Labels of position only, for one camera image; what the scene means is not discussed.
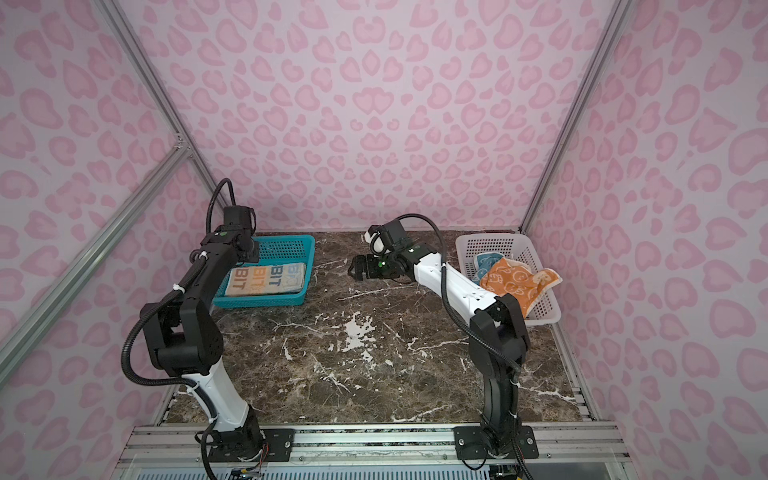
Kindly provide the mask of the teal plastic basket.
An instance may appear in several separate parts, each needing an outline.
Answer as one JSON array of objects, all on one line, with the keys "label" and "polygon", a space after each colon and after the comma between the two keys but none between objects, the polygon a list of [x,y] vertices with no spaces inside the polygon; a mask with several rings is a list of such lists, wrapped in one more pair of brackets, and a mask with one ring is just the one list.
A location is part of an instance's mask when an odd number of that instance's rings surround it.
[{"label": "teal plastic basket", "polygon": [[303,289],[293,294],[227,297],[225,296],[225,289],[229,280],[229,275],[227,275],[214,296],[214,305],[222,309],[302,305],[308,290],[314,263],[315,239],[311,235],[277,235],[258,236],[255,240],[259,243],[260,247],[260,261],[258,263],[245,263],[238,267],[304,263],[306,265],[306,274]]}]

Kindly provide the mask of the cream rabbit print towel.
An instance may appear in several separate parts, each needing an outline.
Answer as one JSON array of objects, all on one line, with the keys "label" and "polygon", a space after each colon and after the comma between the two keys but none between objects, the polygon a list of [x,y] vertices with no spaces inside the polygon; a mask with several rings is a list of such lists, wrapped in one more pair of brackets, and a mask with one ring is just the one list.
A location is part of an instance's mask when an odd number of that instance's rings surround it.
[{"label": "cream rabbit print towel", "polygon": [[303,289],[304,263],[234,268],[225,289],[227,297],[298,293]]}]

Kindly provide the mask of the orange patterned towel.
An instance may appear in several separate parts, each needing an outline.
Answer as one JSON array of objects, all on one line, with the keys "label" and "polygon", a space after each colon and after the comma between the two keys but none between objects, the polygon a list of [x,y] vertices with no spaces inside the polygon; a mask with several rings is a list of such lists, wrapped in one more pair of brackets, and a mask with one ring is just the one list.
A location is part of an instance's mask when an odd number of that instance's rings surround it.
[{"label": "orange patterned towel", "polygon": [[480,279],[479,285],[497,296],[512,295],[522,313],[528,316],[545,294],[562,281],[552,269],[544,268],[534,273],[523,262],[502,258]]}]

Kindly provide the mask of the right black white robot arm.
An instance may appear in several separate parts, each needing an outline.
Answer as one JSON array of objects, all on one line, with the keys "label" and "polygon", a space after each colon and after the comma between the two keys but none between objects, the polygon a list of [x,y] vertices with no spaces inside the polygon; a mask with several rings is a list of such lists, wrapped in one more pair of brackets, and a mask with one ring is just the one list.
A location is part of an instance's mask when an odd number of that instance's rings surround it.
[{"label": "right black white robot arm", "polygon": [[468,337],[471,361],[483,377],[479,447],[489,456],[520,459],[525,440],[519,377],[530,337],[517,299],[479,287],[424,244],[383,256],[356,255],[348,275],[356,281],[404,276],[440,297],[449,318]]}]

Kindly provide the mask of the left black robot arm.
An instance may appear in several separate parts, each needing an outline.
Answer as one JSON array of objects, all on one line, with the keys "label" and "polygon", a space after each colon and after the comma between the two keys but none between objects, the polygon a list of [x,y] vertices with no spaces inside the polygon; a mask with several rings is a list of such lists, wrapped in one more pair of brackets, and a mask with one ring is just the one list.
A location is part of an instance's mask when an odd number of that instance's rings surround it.
[{"label": "left black robot arm", "polygon": [[257,254],[250,230],[208,233],[190,254],[190,267],[159,302],[142,307],[139,325],[153,367],[165,379],[133,376],[144,385],[180,385],[208,417],[199,443],[226,456],[251,458],[264,437],[253,408],[238,394],[223,364],[223,336],[211,316],[216,293],[230,271]]}]

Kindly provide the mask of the blue patterned towel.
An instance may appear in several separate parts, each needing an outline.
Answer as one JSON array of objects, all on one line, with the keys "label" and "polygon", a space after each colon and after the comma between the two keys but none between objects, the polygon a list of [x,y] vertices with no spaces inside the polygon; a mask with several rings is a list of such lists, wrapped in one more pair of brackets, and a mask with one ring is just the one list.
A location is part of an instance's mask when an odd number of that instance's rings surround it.
[{"label": "blue patterned towel", "polygon": [[477,254],[473,258],[473,265],[475,268],[475,274],[472,277],[472,281],[480,285],[482,280],[488,275],[491,269],[501,260],[504,260],[505,256],[499,252],[484,252]]}]

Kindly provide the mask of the aluminium frame post left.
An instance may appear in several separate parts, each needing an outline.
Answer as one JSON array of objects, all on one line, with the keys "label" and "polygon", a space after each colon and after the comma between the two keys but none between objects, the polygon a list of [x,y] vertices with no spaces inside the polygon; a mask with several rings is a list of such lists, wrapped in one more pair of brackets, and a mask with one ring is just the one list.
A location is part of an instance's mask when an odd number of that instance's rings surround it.
[{"label": "aluminium frame post left", "polygon": [[93,4],[99,9],[106,24],[112,30],[118,44],[143,82],[148,95],[158,108],[160,115],[173,131],[177,138],[177,144],[182,150],[186,150],[190,154],[197,174],[209,192],[213,193],[217,181],[120,3],[113,0],[97,0]]}]

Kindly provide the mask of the aluminium frame post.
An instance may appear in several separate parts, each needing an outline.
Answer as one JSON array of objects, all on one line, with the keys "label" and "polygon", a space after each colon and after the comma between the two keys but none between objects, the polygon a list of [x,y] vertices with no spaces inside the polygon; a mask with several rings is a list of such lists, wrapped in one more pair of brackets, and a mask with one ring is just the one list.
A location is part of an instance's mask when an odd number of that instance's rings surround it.
[{"label": "aluminium frame post", "polygon": [[519,227],[520,233],[529,234],[533,231],[534,221],[544,204],[545,196],[565,157],[570,141],[578,130],[579,123],[589,105],[590,97],[598,86],[611,55],[618,45],[628,21],[636,10],[636,5],[637,1],[631,0],[614,2],[605,28],[598,38],[596,48],[586,65],[558,136],[547,157],[545,168]]},{"label": "aluminium frame post", "polygon": [[190,154],[197,174],[209,192],[213,193],[217,181],[120,3],[113,0],[97,0],[93,4],[99,9],[106,24],[112,30],[118,44],[143,82],[148,95],[158,108],[160,115],[173,131],[177,138],[177,144],[182,150],[186,150]]}]

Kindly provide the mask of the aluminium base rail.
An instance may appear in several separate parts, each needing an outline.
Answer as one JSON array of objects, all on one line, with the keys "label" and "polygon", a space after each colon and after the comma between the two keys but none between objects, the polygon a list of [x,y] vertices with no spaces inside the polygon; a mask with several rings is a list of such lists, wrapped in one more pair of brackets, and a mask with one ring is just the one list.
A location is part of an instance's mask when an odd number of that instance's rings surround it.
[{"label": "aluminium base rail", "polygon": [[635,479],[613,422],[533,423],[523,460],[492,455],[476,424],[269,425],[264,459],[211,460],[218,479]]}]

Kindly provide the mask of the aluminium frame strut left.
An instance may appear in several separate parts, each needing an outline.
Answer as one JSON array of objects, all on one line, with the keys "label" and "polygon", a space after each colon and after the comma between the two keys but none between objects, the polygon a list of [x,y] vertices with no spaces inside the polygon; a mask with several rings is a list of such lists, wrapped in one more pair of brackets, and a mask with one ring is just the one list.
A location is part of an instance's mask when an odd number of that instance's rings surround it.
[{"label": "aluminium frame strut left", "polygon": [[22,317],[1,345],[1,384],[6,385],[50,331],[53,323],[83,290],[139,217],[151,206],[176,170],[190,157],[188,144],[177,144],[104,227],[70,262],[50,288]]}]

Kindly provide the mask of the aluminium frame post right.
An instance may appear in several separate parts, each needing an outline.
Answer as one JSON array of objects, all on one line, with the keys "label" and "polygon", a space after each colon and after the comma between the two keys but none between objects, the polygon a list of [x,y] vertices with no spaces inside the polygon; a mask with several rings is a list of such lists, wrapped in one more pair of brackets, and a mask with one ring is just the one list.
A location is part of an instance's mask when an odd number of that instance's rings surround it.
[{"label": "aluminium frame post right", "polygon": [[590,97],[598,86],[611,55],[618,45],[628,21],[636,10],[636,5],[637,1],[631,0],[614,2],[605,28],[598,38],[596,48],[586,65],[558,136],[547,157],[545,168],[519,227],[520,233],[529,234],[533,231],[534,221],[544,204],[545,196],[565,157],[570,141],[578,130],[579,123],[589,105]]}]

